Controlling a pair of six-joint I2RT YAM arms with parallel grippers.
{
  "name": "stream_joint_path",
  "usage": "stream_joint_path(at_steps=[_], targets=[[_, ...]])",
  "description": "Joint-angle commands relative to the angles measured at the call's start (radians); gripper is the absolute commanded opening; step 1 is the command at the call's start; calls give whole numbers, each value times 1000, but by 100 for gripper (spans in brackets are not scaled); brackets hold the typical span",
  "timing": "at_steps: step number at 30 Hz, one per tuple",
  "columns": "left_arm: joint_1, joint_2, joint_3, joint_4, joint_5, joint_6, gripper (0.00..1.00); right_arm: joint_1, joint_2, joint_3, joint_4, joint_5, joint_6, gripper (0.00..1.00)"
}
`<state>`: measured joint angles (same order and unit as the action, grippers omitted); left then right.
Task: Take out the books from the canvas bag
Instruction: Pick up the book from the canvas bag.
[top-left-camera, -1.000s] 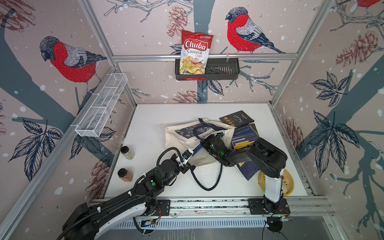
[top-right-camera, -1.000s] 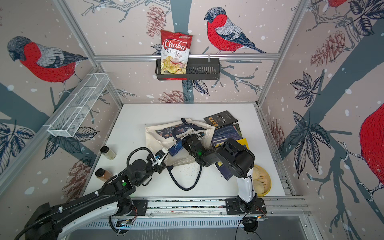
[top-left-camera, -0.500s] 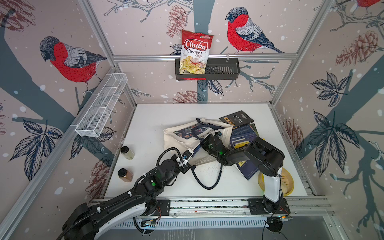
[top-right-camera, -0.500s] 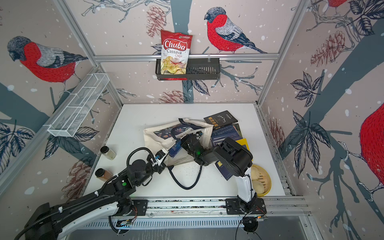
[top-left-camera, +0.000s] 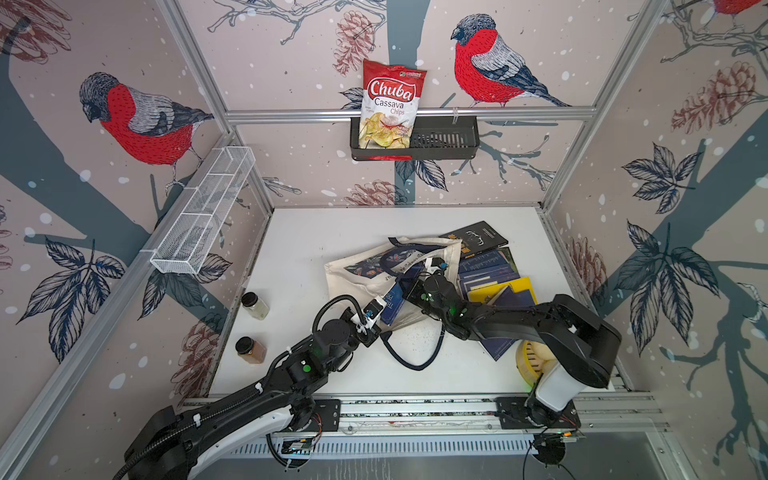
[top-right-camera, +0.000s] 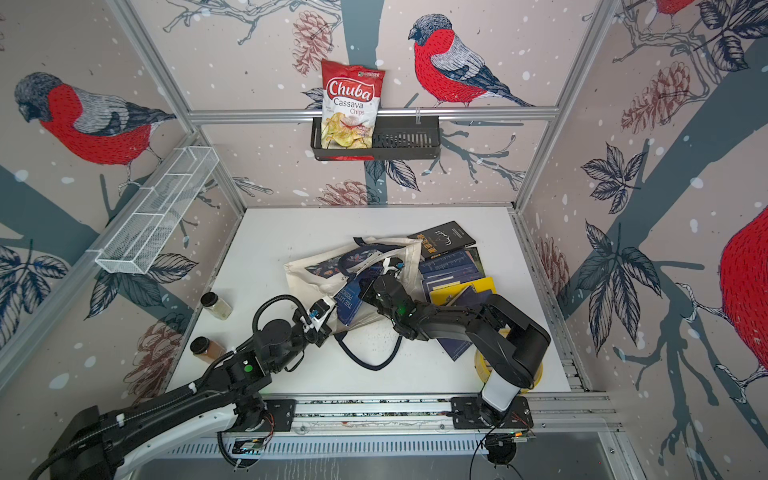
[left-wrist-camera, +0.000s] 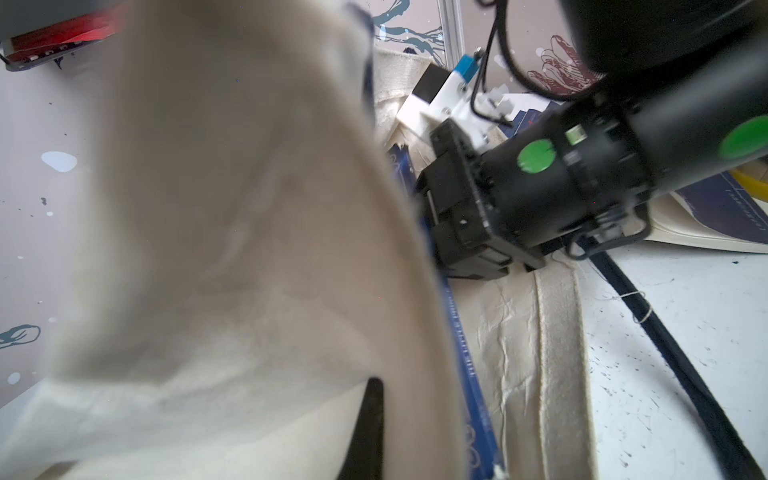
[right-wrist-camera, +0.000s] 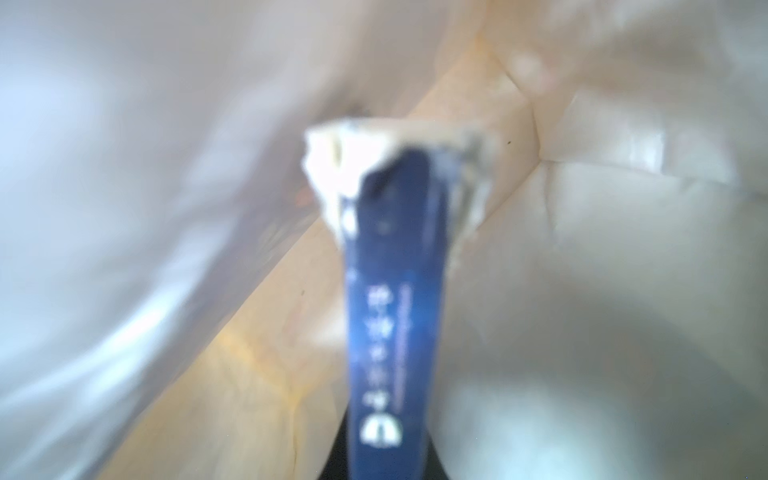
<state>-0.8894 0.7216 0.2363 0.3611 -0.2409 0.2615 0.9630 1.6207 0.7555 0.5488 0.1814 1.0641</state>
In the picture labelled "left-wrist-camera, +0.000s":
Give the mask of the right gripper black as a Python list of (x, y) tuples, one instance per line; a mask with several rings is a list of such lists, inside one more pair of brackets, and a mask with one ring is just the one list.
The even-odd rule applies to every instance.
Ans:
[(447, 277), (496, 280), (519, 262), (543, 267), (540, 251), (523, 246), (480, 187), (479, 154), (453, 120), (430, 133), (435, 159), (418, 175), (427, 231), (439, 270)]

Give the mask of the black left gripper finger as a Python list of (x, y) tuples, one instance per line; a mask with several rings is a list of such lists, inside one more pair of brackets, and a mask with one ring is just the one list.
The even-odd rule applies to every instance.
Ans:
[(384, 459), (384, 384), (368, 379), (338, 480), (381, 480)]

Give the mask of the Little Prince book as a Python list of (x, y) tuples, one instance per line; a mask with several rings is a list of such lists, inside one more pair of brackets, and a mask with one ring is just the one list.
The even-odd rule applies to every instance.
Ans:
[[(420, 205), (416, 195), (417, 176), (408, 146), (394, 144), (387, 153), (394, 166), (395, 178), (402, 185), (408, 196)], [(424, 213), (417, 213), (417, 217), (418, 225), (423, 231), (430, 254), (433, 254), (434, 242), (430, 233), (427, 216)], [(458, 359), (458, 378), (463, 392), (462, 405), (464, 409), (465, 444), (469, 466), (468, 479), (509, 479), (496, 435), (493, 432), (490, 414), (478, 381), (453, 291), (449, 286), (447, 277), (442, 273), (438, 275), (447, 323)]]

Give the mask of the cream canvas tote bag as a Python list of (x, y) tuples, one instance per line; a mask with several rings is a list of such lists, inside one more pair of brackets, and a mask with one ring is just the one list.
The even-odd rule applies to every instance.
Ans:
[(335, 479), (377, 379), (383, 476), (466, 478), (459, 361), (375, 134), (365, 13), (133, 1), (123, 21), (2, 477)]

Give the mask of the yellow spine book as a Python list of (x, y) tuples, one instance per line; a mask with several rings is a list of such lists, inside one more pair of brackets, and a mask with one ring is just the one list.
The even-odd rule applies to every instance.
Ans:
[(766, 160), (754, 160), (729, 171), (730, 175), (758, 200), (768, 202), (768, 167)]

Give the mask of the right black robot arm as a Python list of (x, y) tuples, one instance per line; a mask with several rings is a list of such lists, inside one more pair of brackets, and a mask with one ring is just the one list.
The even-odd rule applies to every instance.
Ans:
[(592, 86), (489, 147), (456, 116), (430, 133), (420, 174), (426, 224), (446, 276), (493, 280), (544, 263), (563, 239), (575, 260), (647, 238), (648, 202), (767, 153), (763, 1), (565, 1)]

